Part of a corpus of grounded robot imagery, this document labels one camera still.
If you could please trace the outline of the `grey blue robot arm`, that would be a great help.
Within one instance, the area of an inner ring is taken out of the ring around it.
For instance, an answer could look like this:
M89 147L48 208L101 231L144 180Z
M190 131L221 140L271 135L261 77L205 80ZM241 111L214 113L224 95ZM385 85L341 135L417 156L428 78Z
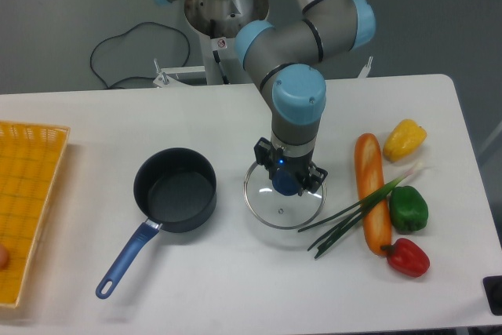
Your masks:
M170 3L176 0L156 0ZM285 196L316 192L326 171L312 160L326 82L315 65L370 41L366 0L298 0L301 20L269 23L268 0L183 0L201 43L210 85L252 81L272 113L271 138L257 142L257 164Z

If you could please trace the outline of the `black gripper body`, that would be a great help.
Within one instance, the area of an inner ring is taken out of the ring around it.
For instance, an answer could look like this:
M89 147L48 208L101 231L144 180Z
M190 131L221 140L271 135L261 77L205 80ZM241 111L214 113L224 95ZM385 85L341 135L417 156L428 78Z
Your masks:
M274 188L311 188L311 160L313 151L300 157L288 157L279 148L272 148L269 177Z

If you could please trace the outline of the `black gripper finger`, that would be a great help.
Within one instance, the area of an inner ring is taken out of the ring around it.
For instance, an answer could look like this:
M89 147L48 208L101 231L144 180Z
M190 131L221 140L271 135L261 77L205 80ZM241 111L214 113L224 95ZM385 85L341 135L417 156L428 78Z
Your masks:
M306 169L296 174L299 184L298 195L302 196L305 191L315 194L327 176L328 172L325 169L316 165L309 165Z
M276 153L272 143L261 137L253 147L256 164L263 166L267 171L269 180L273 180L275 173L280 167L279 160L281 157Z

